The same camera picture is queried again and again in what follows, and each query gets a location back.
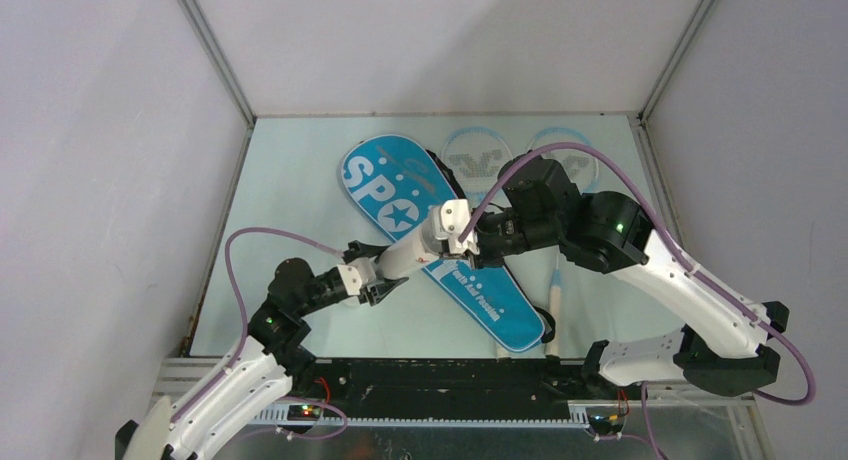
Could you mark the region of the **white shuttlecock tube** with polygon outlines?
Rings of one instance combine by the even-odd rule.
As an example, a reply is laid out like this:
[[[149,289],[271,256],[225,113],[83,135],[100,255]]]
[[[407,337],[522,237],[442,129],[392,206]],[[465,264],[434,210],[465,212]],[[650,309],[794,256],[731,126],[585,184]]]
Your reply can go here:
[[[395,279],[409,276],[437,260],[451,257],[439,255],[438,245],[431,236],[428,216],[382,254],[378,265],[386,277]]]

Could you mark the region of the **blue racket cover bag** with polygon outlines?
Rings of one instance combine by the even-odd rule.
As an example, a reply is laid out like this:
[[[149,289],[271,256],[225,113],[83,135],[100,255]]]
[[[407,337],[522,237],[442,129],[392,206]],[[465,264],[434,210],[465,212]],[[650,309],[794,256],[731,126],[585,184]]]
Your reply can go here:
[[[422,272],[508,352],[550,339],[549,323],[507,268],[470,264],[472,242],[458,236],[472,207],[435,153],[406,136],[380,135],[343,157],[340,180],[392,243],[378,262],[381,273]]]

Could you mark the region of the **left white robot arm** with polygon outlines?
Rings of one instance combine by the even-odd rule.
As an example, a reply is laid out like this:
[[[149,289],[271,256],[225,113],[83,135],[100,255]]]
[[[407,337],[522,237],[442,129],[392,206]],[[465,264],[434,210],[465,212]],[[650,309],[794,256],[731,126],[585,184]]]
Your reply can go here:
[[[118,459],[211,459],[275,400],[304,396],[315,357],[302,347],[306,315],[354,298],[380,302],[433,256],[402,244],[352,242],[344,263],[316,275],[301,258],[279,264],[266,300],[236,344],[177,401],[163,397],[140,423],[115,435]]]

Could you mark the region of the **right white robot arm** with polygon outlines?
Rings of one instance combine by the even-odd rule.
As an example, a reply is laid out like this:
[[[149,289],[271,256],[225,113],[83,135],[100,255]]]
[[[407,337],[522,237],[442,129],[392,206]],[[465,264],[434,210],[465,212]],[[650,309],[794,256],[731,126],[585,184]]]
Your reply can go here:
[[[736,397],[776,382],[781,357],[767,345],[767,328],[784,332],[785,305],[736,293],[724,298],[720,282],[666,243],[637,201],[615,191],[582,193],[555,160],[522,159],[523,166],[511,161],[498,175],[509,207],[475,211],[473,266],[499,267],[507,256],[556,247],[574,265],[641,290],[684,323],[639,341],[594,342],[581,372],[588,394],[606,398],[636,383],[686,381]]]

